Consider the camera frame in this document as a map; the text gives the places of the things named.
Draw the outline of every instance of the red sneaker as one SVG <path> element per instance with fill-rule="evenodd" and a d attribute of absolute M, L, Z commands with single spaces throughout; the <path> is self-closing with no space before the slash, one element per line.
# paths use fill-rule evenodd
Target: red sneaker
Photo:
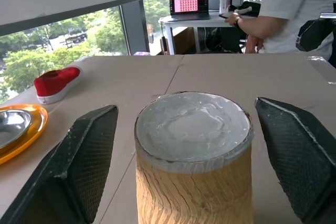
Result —
<path fill-rule="evenodd" d="M 79 67 L 46 72 L 34 81 L 37 99 L 42 104 L 60 101 L 81 79 Z"/>

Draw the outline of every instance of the white shoe sole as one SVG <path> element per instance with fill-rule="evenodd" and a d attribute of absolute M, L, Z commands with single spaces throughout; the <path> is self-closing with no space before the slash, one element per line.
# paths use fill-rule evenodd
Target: white shoe sole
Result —
<path fill-rule="evenodd" d="M 70 89 L 72 89 L 74 86 L 76 86 L 82 79 L 83 70 L 80 67 L 77 66 L 70 66 L 70 67 L 76 67 L 80 70 L 79 76 L 73 79 L 71 82 L 69 82 L 61 91 L 59 91 L 57 94 L 50 95 L 48 97 L 39 97 L 37 95 L 37 99 L 41 104 L 52 104 L 55 102 L 58 102 L 62 100 L 66 94 L 69 92 Z"/>

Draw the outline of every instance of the metal dish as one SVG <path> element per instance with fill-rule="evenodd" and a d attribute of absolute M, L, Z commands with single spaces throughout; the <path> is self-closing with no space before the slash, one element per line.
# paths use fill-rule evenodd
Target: metal dish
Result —
<path fill-rule="evenodd" d="M 0 111 L 0 150 L 26 133 L 33 116 L 26 110 Z"/>

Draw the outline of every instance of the white desk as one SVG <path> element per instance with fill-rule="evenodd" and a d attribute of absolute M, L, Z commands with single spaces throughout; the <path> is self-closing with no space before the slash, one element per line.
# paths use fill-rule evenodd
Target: white desk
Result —
<path fill-rule="evenodd" d="M 174 21 L 170 22 L 170 16 L 162 18 L 160 21 L 165 24 L 166 32 L 167 32 L 167 39 L 168 39 L 168 46 L 170 50 L 170 54 L 176 54 L 175 51 L 175 43 L 173 37 L 173 29 L 176 27 L 193 27 L 194 28 L 194 35 L 195 35 L 195 44 L 196 44 L 196 52 L 200 53 L 200 40 L 198 38 L 198 31 L 197 27 L 230 27 L 228 23 L 225 23 L 225 20 L 219 17 L 219 12 L 210 12 L 211 19 L 208 20 L 186 20 L 186 21 Z"/>
<path fill-rule="evenodd" d="M 302 55 L 111 56 L 76 62 L 83 81 L 67 97 L 46 105 L 49 123 L 27 150 L 0 165 L 0 217 L 42 158 L 67 134 L 73 122 L 108 104 L 119 107 L 111 167 L 95 224 L 137 224 L 134 123 L 138 113 L 165 93 L 199 91 L 223 95 L 251 115 L 255 224 L 300 224 L 270 164 L 256 97 L 306 108 L 336 135 L 336 71 L 328 63 Z M 34 88 L 4 105 L 37 103 Z"/>

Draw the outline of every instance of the green foliage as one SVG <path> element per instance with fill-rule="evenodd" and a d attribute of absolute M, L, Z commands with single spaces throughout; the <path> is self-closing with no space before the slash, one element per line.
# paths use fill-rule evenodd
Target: green foliage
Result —
<path fill-rule="evenodd" d="M 50 43 L 49 39 L 79 31 L 86 31 L 87 41 L 69 49 L 45 52 L 43 46 Z M 32 50 L 32 45 L 40 48 Z M 62 69 L 80 57 L 99 52 L 127 55 L 118 8 L 0 37 L 0 56 L 8 55 L 4 58 L 7 69 L 0 76 L 0 104 L 8 99 L 8 88 L 21 93 L 46 71 Z"/>
<path fill-rule="evenodd" d="M 53 68 L 48 59 L 49 54 L 41 49 L 10 52 L 5 59 L 7 69 L 3 73 L 7 86 L 18 93 L 25 91 L 32 86 L 35 78 Z"/>
<path fill-rule="evenodd" d="M 6 102 L 9 98 L 9 95 L 7 94 L 7 88 L 4 84 L 0 83 L 0 104 L 3 104 Z"/>
<path fill-rule="evenodd" d="M 144 0 L 146 22 L 153 26 L 154 32 L 160 31 L 159 19 L 170 15 L 169 0 Z"/>
<path fill-rule="evenodd" d="M 59 48 L 52 53 L 41 49 L 10 52 L 5 59 L 7 69 L 3 73 L 5 86 L 21 93 L 33 85 L 34 79 L 49 70 L 62 69 L 80 57 L 90 55 L 88 43 L 73 48 Z"/>
<path fill-rule="evenodd" d="M 119 12 L 109 10 L 106 22 L 96 32 L 97 47 L 103 52 L 117 51 L 127 55 Z"/>
<path fill-rule="evenodd" d="M 28 37 L 23 31 L 0 37 L 0 56 L 7 54 L 8 51 L 17 52 L 27 45 Z"/>

